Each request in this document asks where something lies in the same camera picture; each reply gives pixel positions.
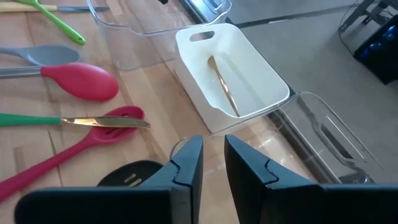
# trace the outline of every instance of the green handle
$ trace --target green handle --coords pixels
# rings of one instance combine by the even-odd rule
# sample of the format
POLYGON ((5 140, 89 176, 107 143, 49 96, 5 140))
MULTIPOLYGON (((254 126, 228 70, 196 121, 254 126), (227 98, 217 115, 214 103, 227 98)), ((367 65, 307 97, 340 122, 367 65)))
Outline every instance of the green handle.
POLYGON ((77 31, 72 29, 72 27, 66 25, 62 20, 60 20, 57 16, 53 15, 51 12, 46 10, 39 3, 34 4, 34 6, 42 12, 48 19, 50 19, 64 34, 66 34, 71 40, 75 41, 78 44, 85 44, 86 40, 83 36, 81 36, 77 31))
POLYGON ((0 126, 61 124, 61 118, 0 114, 0 126))

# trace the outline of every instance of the tray handle hole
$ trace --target tray handle hole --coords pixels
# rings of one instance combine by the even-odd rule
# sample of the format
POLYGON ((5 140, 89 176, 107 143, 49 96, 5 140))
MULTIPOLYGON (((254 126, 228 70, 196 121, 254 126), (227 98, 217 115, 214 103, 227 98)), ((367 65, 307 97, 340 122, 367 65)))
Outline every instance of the tray handle hole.
POLYGON ((201 40, 207 40, 211 39, 214 37, 214 31, 207 31, 207 32, 201 32, 197 34, 193 34, 190 38, 190 42, 196 42, 196 41, 201 41, 201 40))

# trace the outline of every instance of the clear plastic bin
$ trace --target clear plastic bin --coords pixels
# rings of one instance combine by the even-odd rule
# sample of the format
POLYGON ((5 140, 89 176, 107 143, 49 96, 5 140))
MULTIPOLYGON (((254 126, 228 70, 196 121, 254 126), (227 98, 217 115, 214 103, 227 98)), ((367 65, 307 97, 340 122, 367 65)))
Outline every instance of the clear plastic bin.
MULTIPOLYGON (((314 182, 390 182, 378 161, 322 99, 297 93, 274 110, 203 138, 201 223, 239 223, 225 168, 225 134, 314 182)), ((171 155, 187 141, 178 142, 171 155)))
POLYGON ((113 63, 120 70, 146 67, 176 57, 175 34, 189 27, 224 22, 230 0, 87 0, 106 40, 113 63), (188 10, 194 2, 207 8, 213 20, 195 24, 188 10), (94 6, 110 10, 96 12, 94 6))

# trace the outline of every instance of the spoon head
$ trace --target spoon head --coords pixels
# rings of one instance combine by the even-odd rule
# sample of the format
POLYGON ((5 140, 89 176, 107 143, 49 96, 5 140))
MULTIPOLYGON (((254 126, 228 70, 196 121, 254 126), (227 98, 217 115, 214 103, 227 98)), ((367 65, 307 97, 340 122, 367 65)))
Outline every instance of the spoon head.
POLYGON ((42 67, 40 73, 50 77, 68 93, 84 100, 107 101, 118 94, 118 81, 106 70, 87 63, 42 67))
MULTIPOLYGON (((138 106, 123 106, 105 114, 105 116, 128 116, 144 119, 144 111, 138 106)), ((109 144, 130 137, 137 128, 102 128, 94 127, 88 136, 101 144, 109 144)))
POLYGON ((54 66, 77 62, 80 55, 76 50, 62 45, 41 45, 29 47, 27 60, 30 63, 41 66, 54 66))

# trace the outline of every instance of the clear plastic container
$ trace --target clear plastic container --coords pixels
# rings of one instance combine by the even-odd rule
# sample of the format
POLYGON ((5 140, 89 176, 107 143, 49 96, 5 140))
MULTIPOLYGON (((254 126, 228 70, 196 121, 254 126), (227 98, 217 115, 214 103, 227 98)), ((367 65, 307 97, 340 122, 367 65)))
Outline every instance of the clear plastic container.
MULTIPOLYGON (((319 183, 388 183, 361 141, 317 95, 297 93, 278 108, 204 138, 204 176, 225 173, 224 136, 233 134, 286 168, 319 183)), ((187 139, 177 144, 176 150, 187 139)))
POLYGON ((106 40, 113 63, 131 70, 176 57, 175 34, 189 27, 224 22, 230 0, 87 0, 91 13, 106 40), (94 6, 110 10, 96 12, 94 6), (212 20, 195 24, 193 7, 206 9, 212 20))

